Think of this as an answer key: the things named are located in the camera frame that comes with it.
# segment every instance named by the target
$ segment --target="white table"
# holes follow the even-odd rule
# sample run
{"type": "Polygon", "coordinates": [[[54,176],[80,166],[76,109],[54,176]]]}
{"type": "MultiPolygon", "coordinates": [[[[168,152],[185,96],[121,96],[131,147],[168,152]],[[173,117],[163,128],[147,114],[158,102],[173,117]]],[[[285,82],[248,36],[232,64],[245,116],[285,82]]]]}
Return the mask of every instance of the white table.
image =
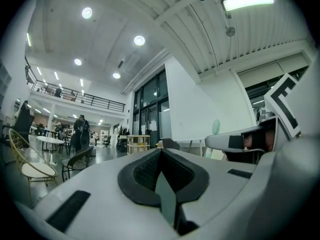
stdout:
{"type": "Polygon", "coordinates": [[[45,143],[50,143],[51,144],[51,150],[49,149],[50,157],[49,157],[49,163],[53,166],[56,166],[57,163],[50,162],[51,159],[51,154],[53,154],[53,149],[54,149],[54,144],[59,145],[63,144],[64,141],[57,139],[57,138],[51,138],[51,137],[46,137],[46,136],[38,136],[36,137],[39,141],[45,142],[45,143]]]}
{"type": "Polygon", "coordinates": [[[189,149],[188,149],[188,153],[190,152],[191,146],[192,146],[192,142],[193,141],[200,141],[200,156],[203,157],[204,154],[202,152],[202,140],[205,140],[206,137],[202,137],[202,138],[186,138],[186,139],[174,139],[175,142],[189,142],[189,149]]]}

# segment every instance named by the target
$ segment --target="dark floor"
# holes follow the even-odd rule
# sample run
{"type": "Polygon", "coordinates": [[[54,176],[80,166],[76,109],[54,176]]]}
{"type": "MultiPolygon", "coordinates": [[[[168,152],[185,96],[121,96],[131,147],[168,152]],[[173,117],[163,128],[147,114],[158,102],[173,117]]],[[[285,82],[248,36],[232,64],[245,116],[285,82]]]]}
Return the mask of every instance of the dark floor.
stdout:
{"type": "MultiPolygon", "coordinates": [[[[34,147],[40,154],[41,154],[41,142],[36,140],[35,137],[30,136],[30,144],[34,147]]],[[[3,160],[5,162],[4,170],[4,180],[7,186],[8,192],[11,194],[12,198],[15,201],[18,201],[26,206],[29,205],[29,198],[28,198],[28,182],[27,178],[23,176],[15,163],[9,162],[13,160],[11,155],[11,149],[5,145],[2,145],[2,153],[3,153],[3,160]]],[[[104,147],[97,146],[94,148],[96,150],[96,157],[93,157],[90,162],[89,166],[101,163],[107,160],[116,159],[119,157],[126,156],[126,152],[119,152],[115,147],[104,147]]],[[[58,185],[63,183],[62,174],[61,174],[61,161],[62,158],[69,158],[66,153],[66,149],[64,148],[61,152],[62,155],[55,154],[53,157],[53,161],[57,162],[55,167],[58,177],[56,179],[58,185]]],[[[41,158],[30,148],[25,150],[25,157],[30,162],[40,162],[41,158]]],[[[44,157],[46,159],[49,158],[49,153],[45,152],[44,157]]],[[[70,176],[74,176],[75,174],[79,173],[78,171],[72,171],[70,176]]],[[[31,199],[32,199],[32,206],[34,207],[41,198],[46,196],[51,190],[53,190],[57,185],[54,182],[48,182],[48,187],[46,187],[44,182],[32,182],[30,183],[31,189],[31,199]]]]}

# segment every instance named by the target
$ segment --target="white cushion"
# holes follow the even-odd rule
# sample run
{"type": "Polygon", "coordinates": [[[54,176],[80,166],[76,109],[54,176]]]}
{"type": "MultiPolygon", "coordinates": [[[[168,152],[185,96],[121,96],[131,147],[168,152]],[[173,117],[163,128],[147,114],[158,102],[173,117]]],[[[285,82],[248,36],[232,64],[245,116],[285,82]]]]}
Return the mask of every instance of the white cushion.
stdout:
{"type": "MultiPolygon", "coordinates": [[[[42,162],[31,162],[30,164],[32,164],[32,166],[34,166],[35,168],[39,169],[40,171],[42,171],[42,172],[44,172],[44,173],[46,173],[48,175],[54,176],[56,174],[55,170],[50,168],[45,163],[42,163],[42,162]]],[[[22,166],[21,170],[22,170],[22,173],[25,176],[30,177],[30,178],[47,178],[47,177],[49,177],[48,175],[45,175],[45,174],[37,171],[33,167],[31,167],[28,163],[25,163],[22,166]]]]}

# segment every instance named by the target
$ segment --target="ceiling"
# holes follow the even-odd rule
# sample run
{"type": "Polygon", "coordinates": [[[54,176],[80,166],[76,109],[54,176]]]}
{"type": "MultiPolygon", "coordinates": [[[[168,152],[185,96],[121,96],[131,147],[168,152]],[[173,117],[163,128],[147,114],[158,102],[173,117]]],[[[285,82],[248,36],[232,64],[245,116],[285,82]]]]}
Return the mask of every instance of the ceiling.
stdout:
{"type": "Polygon", "coordinates": [[[91,85],[91,81],[87,79],[82,79],[83,87],[80,84],[80,77],[76,77],[74,75],[71,75],[69,73],[65,73],[62,71],[59,71],[57,69],[49,69],[44,67],[39,67],[39,70],[41,72],[38,72],[37,65],[30,64],[31,70],[34,74],[34,76],[39,80],[43,81],[43,79],[50,84],[58,86],[59,84],[62,85],[62,87],[69,88],[71,90],[75,90],[78,92],[81,92],[81,90],[84,90],[85,93],[88,93],[88,90],[91,85]]]}
{"type": "Polygon", "coordinates": [[[228,69],[223,67],[227,62],[312,41],[290,0],[228,13],[221,1],[38,0],[26,56],[39,67],[57,68],[121,91],[164,49],[199,82],[204,72],[228,69]],[[81,11],[88,6],[93,15],[86,20],[81,11]],[[230,27],[235,29],[232,37],[226,34],[230,27]],[[145,37],[145,45],[134,44],[136,35],[145,37]],[[82,66],[74,64],[75,58],[83,60],[82,66]],[[125,62],[118,70],[121,60],[125,62]],[[121,73],[119,80],[112,77],[116,71],[121,73]]]}
{"type": "MultiPolygon", "coordinates": [[[[43,108],[47,110],[51,110],[52,103],[46,102],[43,100],[34,100],[29,99],[28,100],[29,105],[32,107],[31,109],[37,109],[41,112],[42,115],[49,116],[50,114],[46,112],[43,108]]],[[[68,120],[75,122],[76,119],[73,118],[73,114],[75,114],[77,117],[80,115],[84,115],[85,119],[92,125],[98,125],[100,120],[103,120],[101,126],[109,126],[109,125],[117,125],[123,118],[117,118],[113,116],[106,116],[106,115],[99,115],[95,113],[89,113],[89,112],[83,112],[80,109],[73,109],[69,107],[59,106],[55,105],[54,114],[58,116],[58,119],[62,120],[68,120]]]]}

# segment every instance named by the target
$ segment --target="balcony railing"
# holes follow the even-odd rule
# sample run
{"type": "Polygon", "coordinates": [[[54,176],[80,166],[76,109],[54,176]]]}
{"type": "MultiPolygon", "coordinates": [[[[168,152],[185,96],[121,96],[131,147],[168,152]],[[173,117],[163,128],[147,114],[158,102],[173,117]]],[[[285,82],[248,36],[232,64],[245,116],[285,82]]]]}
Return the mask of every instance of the balcony railing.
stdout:
{"type": "Polygon", "coordinates": [[[87,93],[81,93],[79,91],[72,90],[65,87],[62,88],[61,95],[59,95],[57,90],[60,89],[60,87],[52,83],[45,83],[37,80],[31,67],[29,67],[28,72],[26,73],[26,80],[27,80],[27,85],[34,92],[55,96],[61,99],[73,101],[75,103],[86,104],[93,107],[102,108],[105,110],[112,110],[117,112],[125,111],[125,104],[123,103],[93,96],[87,93]]]}

